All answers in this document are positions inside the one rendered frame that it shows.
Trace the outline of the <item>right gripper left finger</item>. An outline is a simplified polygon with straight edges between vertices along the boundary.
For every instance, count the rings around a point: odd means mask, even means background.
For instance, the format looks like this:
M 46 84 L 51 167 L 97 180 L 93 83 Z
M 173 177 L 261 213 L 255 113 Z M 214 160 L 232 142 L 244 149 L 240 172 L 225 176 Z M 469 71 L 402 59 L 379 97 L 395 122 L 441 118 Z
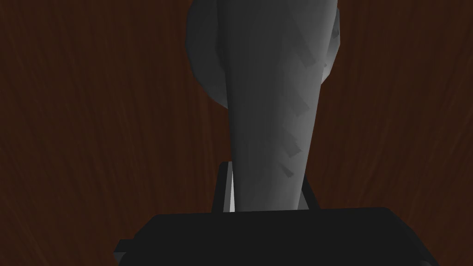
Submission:
M 234 212 L 234 183 L 231 161 L 223 161 L 218 168 L 212 203 L 212 213 Z

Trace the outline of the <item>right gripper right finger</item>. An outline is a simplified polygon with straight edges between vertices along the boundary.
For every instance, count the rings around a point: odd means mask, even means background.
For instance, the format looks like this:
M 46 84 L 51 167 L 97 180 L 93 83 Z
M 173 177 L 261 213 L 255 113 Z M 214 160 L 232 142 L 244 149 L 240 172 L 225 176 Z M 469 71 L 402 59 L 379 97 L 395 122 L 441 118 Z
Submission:
M 308 182 L 306 175 L 304 175 L 303 177 L 303 184 L 301 188 L 298 209 L 299 210 L 319 210 L 320 209 L 317 198 L 314 195 L 314 192 Z

